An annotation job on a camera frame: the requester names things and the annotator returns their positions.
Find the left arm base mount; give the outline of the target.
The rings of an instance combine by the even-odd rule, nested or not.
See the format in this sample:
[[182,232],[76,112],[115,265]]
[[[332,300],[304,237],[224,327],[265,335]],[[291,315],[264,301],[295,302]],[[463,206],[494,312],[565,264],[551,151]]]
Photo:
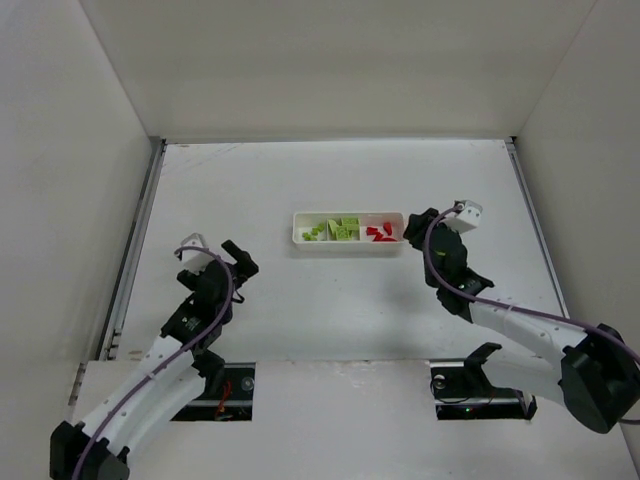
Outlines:
[[227,363],[208,377],[204,392],[189,402],[173,422],[245,422],[253,416],[255,363]]

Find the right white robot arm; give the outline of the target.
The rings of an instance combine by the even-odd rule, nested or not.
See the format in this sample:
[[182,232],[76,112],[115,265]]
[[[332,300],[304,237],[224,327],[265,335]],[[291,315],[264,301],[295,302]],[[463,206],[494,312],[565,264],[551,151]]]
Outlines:
[[421,252],[425,282],[448,313],[529,352],[518,356],[496,342],[481,345],[463,361],[470,385],[541,396],[600,434],[632,424],[627,414],[639,402],[638,354],[614,328],[521,306],[472,270],[462,236],[479,225],[481,214],[477,204],[457,201],[444,211],[410,215],[403,232]]

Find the green slope lego brick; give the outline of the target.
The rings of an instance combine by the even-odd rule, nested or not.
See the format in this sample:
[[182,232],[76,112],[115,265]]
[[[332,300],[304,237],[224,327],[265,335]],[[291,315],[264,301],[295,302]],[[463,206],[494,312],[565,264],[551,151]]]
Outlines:
[[338,223],[333,219],[327,220],[328,230],[333,237],[337,236],[337,229],[339,227]]

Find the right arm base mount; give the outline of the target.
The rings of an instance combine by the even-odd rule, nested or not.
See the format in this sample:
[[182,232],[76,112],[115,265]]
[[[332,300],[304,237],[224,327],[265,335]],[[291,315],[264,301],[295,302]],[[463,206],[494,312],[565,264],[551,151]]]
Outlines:
[[524,420],[537,412],[536,398],[520,390],[496,387],[482,367],[502,346],[487,342],[466,358],[430,363],[429,388],[439,421]]

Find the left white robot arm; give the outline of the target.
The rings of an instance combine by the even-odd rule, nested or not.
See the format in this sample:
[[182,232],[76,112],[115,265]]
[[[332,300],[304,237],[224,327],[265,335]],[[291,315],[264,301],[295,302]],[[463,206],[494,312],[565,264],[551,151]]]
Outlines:
[[149,351],[129,377],[75,424],[61,422],[49,443],[52,479],[127,479],[130,460],[144,444],[208,384],[220,381],[225,361],[210,351],[239,289],[258,274],[251,255],[233,241],[222,243],[223,260],[199,234],[175,251],[182,265],[178,282],[189,296],[161,327]]

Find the green 2x2 lego plate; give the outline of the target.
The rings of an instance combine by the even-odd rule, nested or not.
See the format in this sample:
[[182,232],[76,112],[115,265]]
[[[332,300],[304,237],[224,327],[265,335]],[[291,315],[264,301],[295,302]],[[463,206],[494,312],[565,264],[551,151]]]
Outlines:
[[352,230],[348,226],[341,225],[335,229],[334,236],[336,241],[350,241]]

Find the green 2x2 lego brick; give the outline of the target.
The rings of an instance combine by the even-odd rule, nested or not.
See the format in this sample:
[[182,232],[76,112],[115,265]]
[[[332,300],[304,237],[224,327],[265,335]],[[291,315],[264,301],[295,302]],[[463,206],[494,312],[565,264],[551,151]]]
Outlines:
[[358,228],[360,225],[359,219],[357,217],[342,217],[341,225],[346,227],[355,227]]

